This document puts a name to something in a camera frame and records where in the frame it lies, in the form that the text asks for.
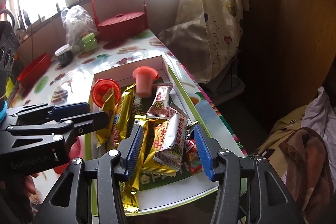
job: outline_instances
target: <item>wall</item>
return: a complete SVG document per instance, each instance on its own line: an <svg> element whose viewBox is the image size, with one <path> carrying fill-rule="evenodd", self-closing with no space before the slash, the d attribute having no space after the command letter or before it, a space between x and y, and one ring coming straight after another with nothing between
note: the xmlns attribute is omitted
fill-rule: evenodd
<svg viewBox="0 0 336 224"><path fill-rule="evenodd" d="M154 33L158 33L174 25L179 1L180 0L145 0L149 28ZM82 6L93 17L91 3L89 2ZM143 11L143 0L96 0L95 7L99 20L103 21L120 13L137 10ZM65 37L66 33L63 28L63 23L61 17L58 16L22 43L18 49L20 59L26 65L31 62L32 40L34 59L45 52L52 56L59 47L65 44Z"/></svg>

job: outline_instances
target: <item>pink fabric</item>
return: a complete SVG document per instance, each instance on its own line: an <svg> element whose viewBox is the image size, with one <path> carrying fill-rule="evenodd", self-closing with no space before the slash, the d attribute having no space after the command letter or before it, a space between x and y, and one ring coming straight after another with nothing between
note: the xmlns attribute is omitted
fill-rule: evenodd
<svg viewBox="0 0 336 224"><path fill-rule="evenodd" d="M331 178L336 189L336 115L332 110L329 97L321 86L318 97L306 108L301 122L302 127L316 131L323 139L329 159Z"/></svg>

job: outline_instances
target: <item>floral curtain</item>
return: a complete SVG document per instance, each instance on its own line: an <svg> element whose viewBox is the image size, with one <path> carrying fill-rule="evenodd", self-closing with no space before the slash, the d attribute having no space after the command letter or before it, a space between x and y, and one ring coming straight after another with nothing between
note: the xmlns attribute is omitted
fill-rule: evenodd
<svg viewBox="0 0 336 224"><path fill-rule="evenodd" d="M248 0L181 0L175 26L159 38L197 82L218 75L238 50Z"/></svg>

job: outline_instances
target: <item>jar lid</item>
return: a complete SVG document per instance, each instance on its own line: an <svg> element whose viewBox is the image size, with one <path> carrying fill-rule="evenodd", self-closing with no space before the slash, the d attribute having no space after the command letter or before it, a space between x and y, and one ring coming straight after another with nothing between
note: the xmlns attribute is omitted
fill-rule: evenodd
<svg viewBox="0 0 336 224"><path fill-rule="evenodd" d="M121 90L117 82L112 79L98 79L91 90L91 96L94 103L102 108L108 97L114 92L115 104L121 99Z"/></svg>
<svg viewBox="0 0 336 224"><path fill-rule="evenodd" d="M66 44L62 47L60 47L56 52L55 52L55 55L56 56L60 56L62 55L63 53L65 53L66 51L69 51L70 50L70 45L69 44Z"/></svg>
<svg viewBox="0 0 336 224"><path fill-rule="evenodd" d="M90 42L92 39L94 39L95 38L95 34L92 32L92 33L89 33L89 34L87 34L86 36L84 36L83 38L82 38L82 43L83 44L86 44L86 43L88 43L88 42Z"/></svg>

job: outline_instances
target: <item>red basket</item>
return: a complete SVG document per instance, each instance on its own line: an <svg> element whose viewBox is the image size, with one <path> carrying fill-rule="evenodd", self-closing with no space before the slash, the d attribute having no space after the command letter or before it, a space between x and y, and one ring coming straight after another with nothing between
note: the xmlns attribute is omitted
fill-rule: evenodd
<svg viewBox="0 0 336 224"><path fill-rule="evenodd" d="M20 73L17 80L23 88L28 89L47 71L50 65L49 55L42 54Z"/></svg>
<svg viewBox="0 0 336 224"><path fill-rule="evenodd" d="M143 6L144 12L119 14L103 22L99 22L94 0L91 0L91 5L100 38L105 42L119 42L148 29L146 5Z"/></svg>

